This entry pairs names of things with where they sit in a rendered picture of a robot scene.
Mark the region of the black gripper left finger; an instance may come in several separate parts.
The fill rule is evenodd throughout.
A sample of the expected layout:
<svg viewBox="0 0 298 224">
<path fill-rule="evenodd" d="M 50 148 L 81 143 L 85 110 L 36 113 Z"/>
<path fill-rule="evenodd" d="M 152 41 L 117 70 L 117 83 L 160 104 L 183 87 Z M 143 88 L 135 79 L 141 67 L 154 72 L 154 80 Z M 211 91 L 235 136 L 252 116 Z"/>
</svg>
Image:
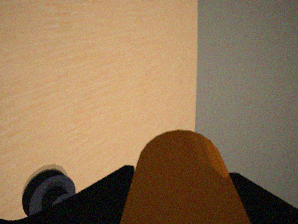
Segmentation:
<svg viewBox="0 0 298 224">
<path fill-rule="evenodd" d="M 73 197 L 17 221 L 0 218 L 0 224 L 120 224 L 133 173 L 133 165 L 124 165 Z"/>
</svg>

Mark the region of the brown cylinder with hole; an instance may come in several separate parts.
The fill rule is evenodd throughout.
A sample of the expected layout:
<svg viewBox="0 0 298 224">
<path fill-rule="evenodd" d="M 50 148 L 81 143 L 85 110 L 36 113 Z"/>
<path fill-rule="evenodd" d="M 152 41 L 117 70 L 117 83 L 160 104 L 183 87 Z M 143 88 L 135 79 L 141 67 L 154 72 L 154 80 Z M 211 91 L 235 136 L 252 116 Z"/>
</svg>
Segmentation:
<svg viewBox="0 0 298 224">
<path fill-rule="evenodd" d="M 222 160 L 201 133 L 154 137 L 138 157 L 120 224 L 251 224 Z"/>
</svg>

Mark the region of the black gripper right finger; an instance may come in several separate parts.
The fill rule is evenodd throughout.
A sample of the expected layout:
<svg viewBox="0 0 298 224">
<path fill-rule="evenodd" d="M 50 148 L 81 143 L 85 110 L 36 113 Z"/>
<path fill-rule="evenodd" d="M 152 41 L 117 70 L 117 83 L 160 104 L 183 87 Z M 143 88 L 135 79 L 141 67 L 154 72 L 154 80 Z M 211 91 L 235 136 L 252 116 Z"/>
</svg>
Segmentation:
<svg viewBox="0 0 298 224">
<path fill-rule="evenodd" d="M 298 224 L 298 209 L 239 173 L 230 173 L 251 224 Z"/>
</svg>

